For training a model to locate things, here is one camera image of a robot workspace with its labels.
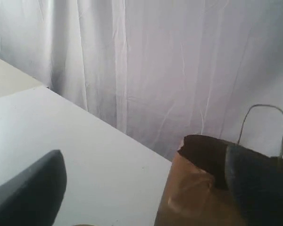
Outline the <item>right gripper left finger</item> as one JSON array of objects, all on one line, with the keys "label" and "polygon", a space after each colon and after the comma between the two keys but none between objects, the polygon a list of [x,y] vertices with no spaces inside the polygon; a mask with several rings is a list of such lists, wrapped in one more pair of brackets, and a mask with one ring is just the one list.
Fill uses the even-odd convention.
[{"label": "right gripper left finger", "polygon": [[52,150],[0,186],[0,226],[51,226],[67,187],[60,150]]}]

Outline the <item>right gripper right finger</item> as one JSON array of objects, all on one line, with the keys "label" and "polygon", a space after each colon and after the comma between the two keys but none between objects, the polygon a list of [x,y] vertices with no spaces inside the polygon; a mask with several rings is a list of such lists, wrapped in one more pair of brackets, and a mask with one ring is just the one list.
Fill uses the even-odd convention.
[{"label": "right gripper right finger", "polygon": [[225,179],[247,225],[283,226],[282,158],[230,145]]}]

